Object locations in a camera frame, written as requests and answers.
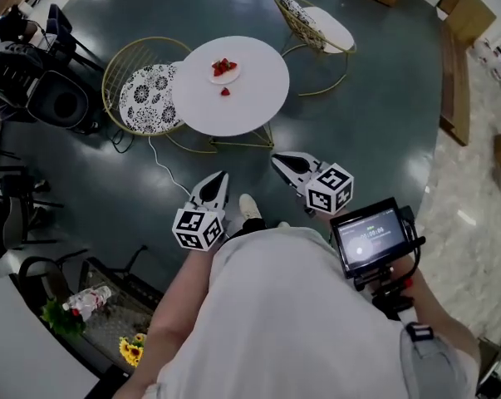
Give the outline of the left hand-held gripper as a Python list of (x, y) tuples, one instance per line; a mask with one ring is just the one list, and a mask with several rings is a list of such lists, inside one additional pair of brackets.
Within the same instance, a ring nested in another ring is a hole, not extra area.
[(172, 233), (184, 249), (209, 251), (224, 235), (223, 209), (208, 209), (196, 204), (223, 208), (228, 202), (229, 174), (218, 171), (201, 180), (191, 192), (191, 201), (178, 209)]

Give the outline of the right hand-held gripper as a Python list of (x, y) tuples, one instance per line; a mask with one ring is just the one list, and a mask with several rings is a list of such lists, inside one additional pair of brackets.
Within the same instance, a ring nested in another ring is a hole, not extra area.
[(274, 170), (296, 192), (304, 192), (306, 206), (335, 215), (353, 198), (354, 177), (337, 163), (320, 169), (307, 181), (307, 167), (321, 161), (305, 152), (285, 151), (271, 157)]

